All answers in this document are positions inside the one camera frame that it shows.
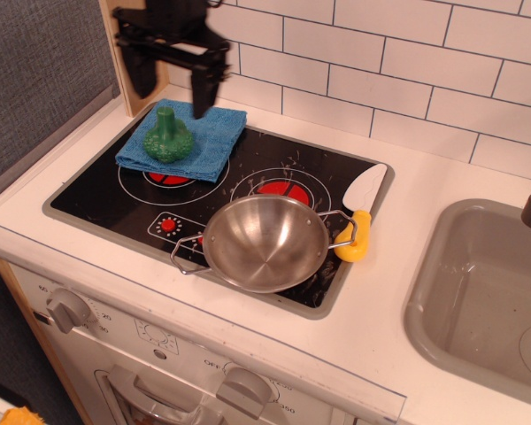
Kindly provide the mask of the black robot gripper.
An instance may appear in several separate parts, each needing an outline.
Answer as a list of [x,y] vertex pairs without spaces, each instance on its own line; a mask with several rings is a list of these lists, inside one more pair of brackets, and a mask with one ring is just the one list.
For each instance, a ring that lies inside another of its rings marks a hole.
[[224,36],[207,25],[210,9],[221,1],[147,1],[144,9],[117,7],[117,44],[136,94],[150,95],[157,85],[156,62],[191,70],[193,117],[201,119],[214,106],[227,74]]

